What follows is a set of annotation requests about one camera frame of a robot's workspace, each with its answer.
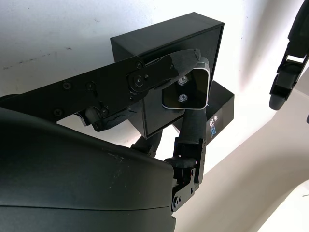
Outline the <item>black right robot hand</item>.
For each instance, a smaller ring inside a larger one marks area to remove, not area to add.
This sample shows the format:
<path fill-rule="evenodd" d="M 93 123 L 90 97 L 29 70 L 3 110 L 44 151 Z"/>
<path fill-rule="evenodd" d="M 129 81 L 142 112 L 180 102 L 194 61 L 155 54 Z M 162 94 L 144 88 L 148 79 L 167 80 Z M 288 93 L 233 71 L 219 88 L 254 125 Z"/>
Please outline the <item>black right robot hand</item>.
<path fill-rule="evenodd" d="M 186 109 L 172 158 L 115 145 L 58 124 L 77 115 L 103 130 L 152 90 L 193 70 L 200 51 L 150 63 L 131 57 L 0 99 L 3 232 L 172 232 L 173 213 L 203 179 L 206 111 Z"/>

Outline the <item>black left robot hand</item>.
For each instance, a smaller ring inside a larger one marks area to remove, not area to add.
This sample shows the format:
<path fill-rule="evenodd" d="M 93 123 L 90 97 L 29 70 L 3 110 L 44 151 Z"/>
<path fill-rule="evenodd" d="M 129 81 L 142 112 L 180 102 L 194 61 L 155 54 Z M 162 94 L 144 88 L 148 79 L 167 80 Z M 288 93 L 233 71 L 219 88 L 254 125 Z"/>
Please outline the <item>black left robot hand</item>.
<path fill-rule="evenodd" d="M 309 2 L 302 3 L 288 35 L 277 75 L 270 90 L 269 107 L 279 110 L 289 98 L 309 59 Z"/>

